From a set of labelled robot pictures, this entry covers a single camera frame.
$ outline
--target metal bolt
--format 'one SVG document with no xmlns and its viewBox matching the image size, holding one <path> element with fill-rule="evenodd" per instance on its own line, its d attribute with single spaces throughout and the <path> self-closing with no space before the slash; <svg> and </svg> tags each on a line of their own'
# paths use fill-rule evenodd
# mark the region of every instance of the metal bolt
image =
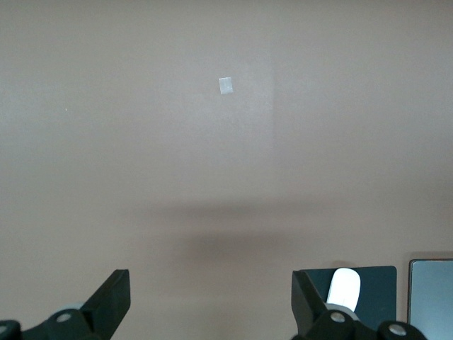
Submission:
<svg viewBox="0 0 453 340">
<path fill-rule="evenodd" d="M 58 316 L 57 322 L 65 322 L 71 319 L 71 315 L 69 313 L 64 313 Z"/>
<path fill-rule="evenodd" d="M 389 326 L 389 331 L 399 336 L 405 336 L 407 334 L 406 330 L 399 324 L 391 324 Z"/>
<path fill-rule="evenodd" d="M 339 312 L 333 312 L 331 314 L 331 319 L 335 322 L 338 322 L 339 324 L 343 323 L 344 321 L 346 321 L 346 318 L 343 314 L 339 313 Z"/>
</svg>

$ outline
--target mouse pad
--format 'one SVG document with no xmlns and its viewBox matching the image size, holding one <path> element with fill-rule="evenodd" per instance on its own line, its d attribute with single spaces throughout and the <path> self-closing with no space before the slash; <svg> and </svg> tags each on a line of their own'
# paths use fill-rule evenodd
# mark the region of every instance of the mouse pad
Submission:
<svg viewBox="0 0 453 340">
<path fill-rule="evenodd" d="M 355 314 L 369 328 L 388 320 L 396 320 L 396 268 L 393 266 L 352 268 L 360 276 L 360 295 Z M 307 269 L 307 273 L 318 290 L 319 296 L 327 301 L 334 269 Z"/>
</svg>

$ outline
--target tablet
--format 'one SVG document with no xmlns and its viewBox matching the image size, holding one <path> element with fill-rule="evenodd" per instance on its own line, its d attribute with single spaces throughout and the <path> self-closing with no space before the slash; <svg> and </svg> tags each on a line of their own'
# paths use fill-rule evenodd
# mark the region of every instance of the tablet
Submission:
<svg viewBox="0 0 453 340">
<path fill-rule="evenodd" d="M 408 323 L 427 339 L 452 340 L 453 259 L 410 262 Z"/>
</svg>

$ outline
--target white mouse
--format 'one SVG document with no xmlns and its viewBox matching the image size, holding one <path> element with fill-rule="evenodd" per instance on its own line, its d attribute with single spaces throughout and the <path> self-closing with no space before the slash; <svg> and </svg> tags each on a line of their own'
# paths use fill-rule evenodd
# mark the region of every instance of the white mouse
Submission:
<svg viewBox="0 0 453 340">
<path fill-rule="evenodd" d="M 339 268 L 332 277 L 327 303 L 349 308 L 353 312 L 360 295 L 360 276 L 357 271 Z"/>
</svg>

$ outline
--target white sticker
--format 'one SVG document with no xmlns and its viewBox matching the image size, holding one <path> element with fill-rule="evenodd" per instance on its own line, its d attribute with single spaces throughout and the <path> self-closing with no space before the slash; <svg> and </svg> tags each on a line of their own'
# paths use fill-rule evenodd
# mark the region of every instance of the white sticker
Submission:
<svg viewBox="0 0 453 340">
<path fill-rule="evenodd" d="M 233 84 L 231 83 L 231 77 L 219 78 L 220 94 L 232 94 Z"/>
</svg>

